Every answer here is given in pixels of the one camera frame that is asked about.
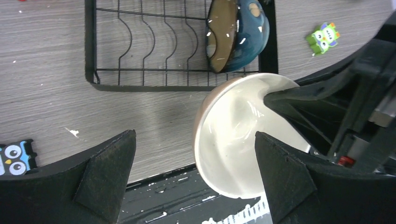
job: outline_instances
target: toy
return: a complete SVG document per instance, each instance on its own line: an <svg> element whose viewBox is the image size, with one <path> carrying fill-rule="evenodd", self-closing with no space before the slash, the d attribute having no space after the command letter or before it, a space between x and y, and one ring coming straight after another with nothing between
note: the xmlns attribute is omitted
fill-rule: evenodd
<svg viewBox="0 0 396 224"><path fill-rule="evenodd" d="M23 175L36 168L36 153L32 151L31 142L23 140L8 145L0 144L0 176Z"/></svg>
<svg viewBox="0 0 396 224"><path fill-rule="evenodd" d="M314 55L324 54L330 47L337 45L339 32L335 30L334 23L327 22L315 28L315 32L306 36Z"/></svg>

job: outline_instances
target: black dish rack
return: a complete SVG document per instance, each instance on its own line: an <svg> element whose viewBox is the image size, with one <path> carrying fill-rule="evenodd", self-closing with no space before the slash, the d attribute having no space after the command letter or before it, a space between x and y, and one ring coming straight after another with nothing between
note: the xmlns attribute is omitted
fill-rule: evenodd
<svg viewBox="0 0 396 224"><path fill-rule="evenodd" d="M85 0L85 78L100 91L211 91L233 77L278 73L275 3L264 51L245 68L213 74L205 56L211 0Z"/></svg>

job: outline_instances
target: blue bowl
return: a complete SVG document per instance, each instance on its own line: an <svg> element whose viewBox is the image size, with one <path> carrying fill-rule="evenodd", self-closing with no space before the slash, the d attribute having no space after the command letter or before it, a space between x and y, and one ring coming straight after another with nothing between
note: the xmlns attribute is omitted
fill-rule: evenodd
<svg viewBox="0 0 396 224"><path fill-rule="evenodd" d="M245 67L264 50L268 42L269 22L260 3L257 0L235 0L235 5L237 7L236 29L235 34L232 35L232 46L226 47L224 44L216 44L215 49L216 52L224 52L232 48L223 68L214 68L212 65L214 61L210 56L213 55L213 49L209 52L208 38L206 38L209 64L214 73L232 72ZM210 29L207 23L207 30L207 33L209 33L214 29ZM218 33L214 33L214 35L216 36L217 43L222 41L222 38L225 39L224 36L226 36L226 34Z"/></svg>

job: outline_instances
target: red object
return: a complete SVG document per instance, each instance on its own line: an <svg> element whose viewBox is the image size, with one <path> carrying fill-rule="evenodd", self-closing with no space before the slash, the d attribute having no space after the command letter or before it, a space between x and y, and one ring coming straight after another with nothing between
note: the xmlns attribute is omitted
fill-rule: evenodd
<svg viewBox="0 0 396 224"><path fill-rule="evenodd" d="M348 156L342 156L338 161L338 165L341 165L344 167L351 167L354 163L355 163L355 160Z"/></svg>

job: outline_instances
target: gray wood tabletop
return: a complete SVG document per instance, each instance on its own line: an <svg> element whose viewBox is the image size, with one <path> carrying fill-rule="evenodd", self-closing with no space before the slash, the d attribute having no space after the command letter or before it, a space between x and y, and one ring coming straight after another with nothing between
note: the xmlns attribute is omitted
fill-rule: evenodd
<svg viewBox="0 0 396 224"><path fill-rule="evenodd" d="M145 1L145 7L158 7L159 2ZM171 7L180 1L166 2L170 11L181 10ZM188 2L196 5L189 13L204 16L202 1ZM114 8L116 1L98 0L98 6ZM391 0L277 0L280 74L296 79L348 56L373 37L391 12ZM111 67L117 62L109 58L119 56L127 34L116 18L98 16L98 62ZM125 20L139 25L132 17ZM336 24L339 45L312 57L304 36L325 21ZM204 27L195 25L202 33ZM0 141L34 139L37 164L44 166L135 129L130 182L193 163L192 122L207 92L97 91L84 78L84 31L84 1L0 2ZM169 47L160 31L155 29L163 38L155 49L159 54ZM141 35L140 46L149 40L145 33L134 34ZM189 40L179 41L189 47ZM144 47L133 49L129 60L146 53ZM176 55L183 58L183 48ZM156 61L153 57L148 63L156 66Z"/></svg>

